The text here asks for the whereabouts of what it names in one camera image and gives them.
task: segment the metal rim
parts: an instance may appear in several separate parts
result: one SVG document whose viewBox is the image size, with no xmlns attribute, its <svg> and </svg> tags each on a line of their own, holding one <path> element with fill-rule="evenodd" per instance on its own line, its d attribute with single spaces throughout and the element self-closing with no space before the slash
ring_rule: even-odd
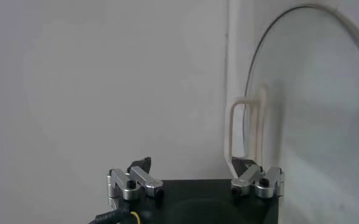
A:
<svg viewBox="0 0 359 224">
<path fill-rule="evenodd" d="M 248 91 L 249 83 L 250 83 L 250 80 L 251 80 L 251 73 L 252 73 L 252 70 L 254 68 L 255 60 L 257 59 L 259 49 L 262 46 L 262 43 L 265 40 L 267 34 L 271 30 L 271 28 L 279 21 L 280 18 L 284 17 L 289 12 L 292 12 L 292 11 L 297 10 L 297 9 L 302 9 L 302 8 L 320 10 L 320 11 L 326 12 L 329 15 L 336 18 L 336 20 L 344 27 L 344 29 L 347 31 L 347 33 L 350 35 L 350 37 L 352 38 L 352 40 L 354 41 L 354 43 L 357 45 L 357 47 L 359 49 L 359 30 L 357 29 L 357 27 L 350 20 L 348 20 L 345 16 L 343 16 L 342 14 L 337 12 L 337 9 L 330 9 L 330 8 L 328 8 L 326 6 L 319 5 L 319 4 L 297 5 L 297 6 L 293 7 L 293 8 L 291 8 L 291 9 L 288 9 L 288 10 L 284 11 L 281 15 L 279 15 L 276 19 L 274 19 L 274 21 L 268 26 L 268 28 L 266 29 L 266 31 L 263 33 L 262 37 L 260 38 L 260 41 L 259 41 L 259 43 L 257 45 L 257 48 L 255 49 L 254 56 L 252 57 L 250 68 L 249 68 L 249 71 L 248 71 L 246 88 L 244 90 L 244 96 L 245 97 L 247 96 L 247 91 Z M 244 136 L 244 115 L 245 114 L 246 114 L 246 108 L 244 107 L 244 111 L 243 111 L 243 131 L 242 131 L 242 133 L 243 133 L 243 146 L 245 146 L 244 145 L 244 139 L 245 139 L 245 136 Z"/>
</svg>

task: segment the black cable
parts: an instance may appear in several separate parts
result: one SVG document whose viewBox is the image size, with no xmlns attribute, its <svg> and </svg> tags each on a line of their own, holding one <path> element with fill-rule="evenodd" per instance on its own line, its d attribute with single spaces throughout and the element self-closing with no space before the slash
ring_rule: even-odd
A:
<svg viewBox="0 0 359 224">
<path fill-rule="evenodd" d="M 106 212 L 101 215 L 97 215 L 93 221 L 89 224 L 112 224 L 118 223 L 131 216 L 129 211 L 117 209 L 111 212 Z"/>
</svg>

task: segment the silver bracket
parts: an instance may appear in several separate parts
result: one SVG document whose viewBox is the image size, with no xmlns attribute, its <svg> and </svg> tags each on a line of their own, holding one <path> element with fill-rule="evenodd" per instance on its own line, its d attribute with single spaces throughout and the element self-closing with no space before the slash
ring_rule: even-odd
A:
<svg viewBox="0 0 359 224">
<path fill-rule="evenodd" d="M 259 176 L 260 167 L 256 164 L 251 165 L 239 178 L 230 182 L 232 193 L 237 196 L 248 195 L 252 184 Z"/>
<path fill-rule="evenodd" d="M 260 198 L 283 196 L 284 186 L 285 174 L 281 168 L 272 167 L 255 182 L 255 194 Z"/>
<path fill-rule="evenodd" d="M 118 208 L 118 202 L 115 194 L 115 188 L 112 186 L 112 174 L 111 170 L 107 173 L 106 176 L 106 184 L 107 184 L 107 203 L 113 210 Z"/>
<path fill-rule="evenodd" d="M 125 200 L 139 199 L 140 185 L 136 181 L 131 180 L 121 169 L 113 169 L 110 174 L 111 187 L 114 189 L 108 189 L 108 196 L 110 194 L 112 198 L 118 198 L 119 194 L 122 193 Z"/>
<path fill-rule="evenodd" d="M 156 197 L 162 192 L 163 181 L 152 178 L 138 166 L 130 168 L 129 176 L 145 188 L 148 197 Z"/>
</svg>

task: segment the black screw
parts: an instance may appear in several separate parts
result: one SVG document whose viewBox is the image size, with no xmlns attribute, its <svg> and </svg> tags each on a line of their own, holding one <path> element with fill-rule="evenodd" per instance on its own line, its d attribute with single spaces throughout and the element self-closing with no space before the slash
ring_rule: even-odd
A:
<svg viewBox="0 0 359 224">
<path fill-rule="evenodd" d="M 259 184 L 262 187 L 268 187 L 269 186 L 269 180 L 265 179 L 265 178 L 262 178 L 262 179 L 260 179 Z"/>
</svg>

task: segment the metal clamp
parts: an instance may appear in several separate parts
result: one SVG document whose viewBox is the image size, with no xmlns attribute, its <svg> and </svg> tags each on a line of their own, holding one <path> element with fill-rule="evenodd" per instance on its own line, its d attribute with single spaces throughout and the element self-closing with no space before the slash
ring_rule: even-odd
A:
<svg viewBox="0 0 359 224">
<path fill-rule="evenodd" d="M 255 182 L 255 194 L 260 198 L 282 196 L 285 186 L 285 174 L 279 167 L 272 167 L 266 175 Z"/>
<path fill-rule="evenodd" d="M 152 178 L 142 168 L 138 166 L 130 168 L 129 176 L 145 188 L 145 193 L 148 197 L 162 196 L 163 181 Z"/>
<path fill-rule="evenodd" d="M 260 176 L 260 172 L 260 167 L 253 164 L 239 178 L 233 179 L 230 182 L 232 194 L 237 196 L 248 195 L 252 184 Z"/>
<path fill-rule="evenodd" d="M 121 169 L 113 169 L 111 171 L 111 185 L 114 186 L 114 190 L 109 191 L 108 195 L 113 194 L 113 198 L 118 197 L 117 188 L 122 192 L 123 199 L 125 200 L 137 200 L 140 197 L 140 185 L 136 181 L 131 180 Z"/>
</svg>

